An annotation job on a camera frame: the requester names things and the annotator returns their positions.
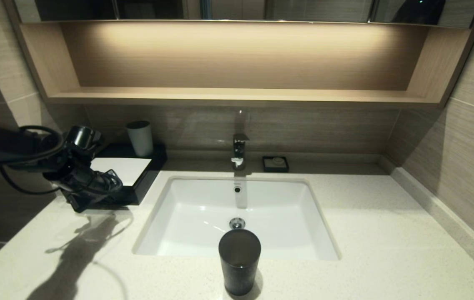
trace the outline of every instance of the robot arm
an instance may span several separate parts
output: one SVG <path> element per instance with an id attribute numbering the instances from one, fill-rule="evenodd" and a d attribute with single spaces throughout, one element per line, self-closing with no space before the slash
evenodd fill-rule
<path id="1" fill-rule="evenodd" d="M 29 130 L 50 134 L 39 135 Z M 122 189 L 122 182 L 113 170 L 102 173 L 90 168 L 90 162 L 102 144 L 101 134 L 88 127 L 74 126 L 64 139 L 47 127 L 0 128 L 0 172 L 11 186 L 23 193 L 62 190 L 72 208 L 80 213 L 94 203 L 112 199 Z M 14 170 L 42 173 L 58 188 L 47 192 L 24 190 L 10 180 L 4 165 Z"/>

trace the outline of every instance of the cable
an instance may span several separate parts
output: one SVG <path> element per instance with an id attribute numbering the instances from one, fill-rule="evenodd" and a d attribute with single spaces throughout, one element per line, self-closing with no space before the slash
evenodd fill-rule
<path id="1" fill-rule="evenodd" d="M 21 188 L 20 186 L 18 186 L 16 183 L 14 183 L 14 181 L 12 181 L 12 179 L 9 177 L 9 175 L 7 174 L 7 172 L 5 171 L 5 168 L 0 165 L 0 173 L 2 174 L 3 178 L 5 179 L 5 181 L 10 185 L 12 186 L 15 190 L 18 190 L 18 192 L 21 192 L 21 193 L 24 193 L 24 194 L 29 194 L 29 195 L 46 195 L 46 194 L 51 194 L 51 193 L 55 193 L 57 192 L 58 190 L 61 190 L 60 187 L 58 188 L 54 188 L 53 190 L 47 190 L 46 192 L 31 192 L 29 190 L 24 190 L 23 188 Z"/>
<path id="2" fill-rule="evenodd" d="M 29 126 L 22 126 L 20 127 L 21 130 L 42 130 L 46 131 L 50 135 L 54 135 L 55 138 L 58 140 L 57 145 L 55 145 L 54 148 L 50 150 L 46 150 L 40 153 L 32 154 L 29 156 L 20 156 L 20 157 L 12 157 L 8 159 L 0 159 L 0 165 L 10 165 L 13 163 L 21 163 L 21 162 L 33 162 L 41 159 L 45 159 L 49 156 L 52 156 L 62 150 L 63 148 L 63 143 L 65 140 L 63 139 L 62 135 L 60 135 L 57 131 L 44 127 L 44 126 L 38 126 L 38 125 L 29 125 Z"/>

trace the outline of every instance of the soap dish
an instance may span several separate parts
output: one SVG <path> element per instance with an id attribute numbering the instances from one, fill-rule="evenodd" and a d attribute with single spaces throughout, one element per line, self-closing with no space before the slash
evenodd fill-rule
<path id="1" fill-rule="evenodd" d="M 285 156 L 263 156 L 263 170 L 267 173 L 288 173 Z"/>

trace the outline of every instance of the baseboard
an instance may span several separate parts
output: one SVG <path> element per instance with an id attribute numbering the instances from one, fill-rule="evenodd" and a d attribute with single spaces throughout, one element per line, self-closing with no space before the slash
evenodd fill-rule
<path id="1" fill-rule="evenodd" d="M 397 167 L 385 156 L 378 160 L 378 165 L 389 173 L 474 260 L 474 230 L 408 171 Z"/>

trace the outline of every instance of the sink drain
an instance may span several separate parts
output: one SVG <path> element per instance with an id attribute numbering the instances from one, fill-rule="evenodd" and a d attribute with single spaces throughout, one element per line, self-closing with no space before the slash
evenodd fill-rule
<path id="1" fill-rule="evenodd" d="M 242 218 L 233 218 L 229 221 L 231 229 L 243 229 L 244 226 L 246 226 L 246 222 Z"/>

